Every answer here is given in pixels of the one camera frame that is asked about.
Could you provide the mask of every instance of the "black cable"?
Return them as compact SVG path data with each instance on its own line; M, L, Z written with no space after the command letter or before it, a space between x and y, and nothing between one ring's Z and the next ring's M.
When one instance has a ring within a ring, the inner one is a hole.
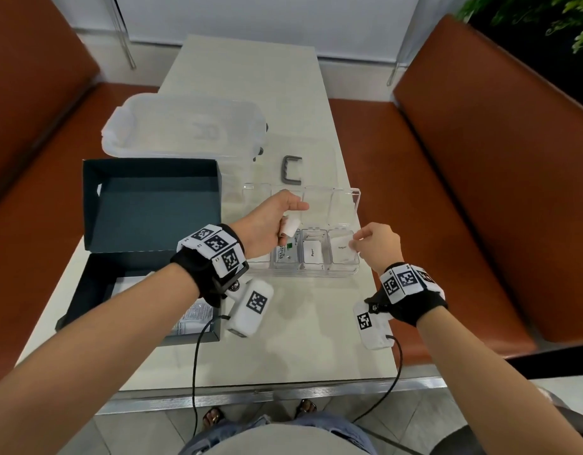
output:
M378 407L382 403L382 401L384 399L386 399L386 397L393 390L394 386L399 381L399 377L401 376L401 369L403 368L403 350L401 349L401 344L399 343L399 340L397 340L397 338L395 336L386 336L386 338L391 338L392 340L394 340L397 347L399 348L399 369L397 370L397 376L394 378L393 384L390 385L390 388L388 389L388 391L384 393L384 396L381 397L380 400L376 404L372 405L366 412L363 412L361 415L356 417L356 419L353 420L353 423L355 423L358 420L361 420L364 416L366 416L368 413L370 413L372 410L374 410L376 407Z
M199 338L197 338L197 346L195 348L195 362L193 364L193 410L195 411L195 430L193 431L193 437L195 437L195 435L197 434L197 422L199 421L199 416L197 415L197 407L195 406L195 377L197 375L197 358L199 356L199 344L201 343L201 338L203 338L203 334L205 333L205 331L218 319L228 320L230 319L230 316L227 316L226 314L220 314L219 316L212 318L205 325L205 327L203 327L203 330L201 330L201 333L199 334Z

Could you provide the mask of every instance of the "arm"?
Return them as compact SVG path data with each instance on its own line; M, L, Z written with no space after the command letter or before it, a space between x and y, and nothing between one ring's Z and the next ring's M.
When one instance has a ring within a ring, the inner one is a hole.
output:
M370 223L350 242L381 275L403 261L400 237ZM583 454L583 438L538 389L439 306L417 328L456 403L489 455Z
M278 236L284 212L308 207L281 191L233 223L246 258L264 255L285 241ZM57 452L120 389L198 296L190 275L169 264L41 345L0 381L0 453Z

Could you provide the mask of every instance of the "clear plastic organizer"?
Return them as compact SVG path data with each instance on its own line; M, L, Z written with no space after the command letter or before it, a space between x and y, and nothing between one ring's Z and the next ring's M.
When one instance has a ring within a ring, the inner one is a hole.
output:
M270 254L248 260L250 272L276 276L350 276L359 269L359 256L348 248L355 230L356 211L361 191L356 188L243 185L243 212L248 214L266 198L288 189L310 204L306 211L286 215L301 220L285 246Z

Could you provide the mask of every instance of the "green plant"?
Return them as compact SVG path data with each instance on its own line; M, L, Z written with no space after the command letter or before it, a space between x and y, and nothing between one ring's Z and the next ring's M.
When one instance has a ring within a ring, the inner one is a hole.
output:
M498 7L491 24L517 24L519 22L550 22L546 35L568 27L583 27L583 0L468 0L458 13L458 18L468 20L490 5ZM574 54L583 49L583 30L572 45Z

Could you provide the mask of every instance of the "tiled floor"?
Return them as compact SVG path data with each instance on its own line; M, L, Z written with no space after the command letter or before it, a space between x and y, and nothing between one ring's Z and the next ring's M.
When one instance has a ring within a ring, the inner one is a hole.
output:
M583 413L583 377L538 380L537 384ZM325 409L354 419L380 398L342 396L315 400ZM224 406L227 418L235 421L268 414L275 421L286 421L298 401ZM197 410L199 418L207 411ZM466 424L447 389L394 392L358 425L387 439L428 454L445 436ZM166 412L96 416L60 451L60 455L177 455L190 440L195 427L192 409ZM371 440L380 455L404 455L404 451L379 439Z

